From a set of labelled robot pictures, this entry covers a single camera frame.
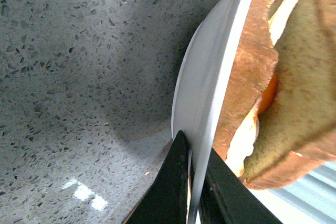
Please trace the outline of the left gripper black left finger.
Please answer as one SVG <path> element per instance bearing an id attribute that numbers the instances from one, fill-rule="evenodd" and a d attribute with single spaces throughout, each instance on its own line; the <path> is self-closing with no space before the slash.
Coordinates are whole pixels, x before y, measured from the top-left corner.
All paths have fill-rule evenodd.
<path id="1" fill-rule="evenodd" d="M 190 146 L 178 131 L 148 191 L 124 223 L 186 223 Z"/>

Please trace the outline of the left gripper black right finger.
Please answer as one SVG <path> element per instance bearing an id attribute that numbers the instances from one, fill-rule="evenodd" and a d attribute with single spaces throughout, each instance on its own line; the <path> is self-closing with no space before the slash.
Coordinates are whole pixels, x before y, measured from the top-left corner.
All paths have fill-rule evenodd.
<path id="1" fill-rule="evenodd" d="M 281 223 L 211 150 L 200 200 L 201 223 Z"/>

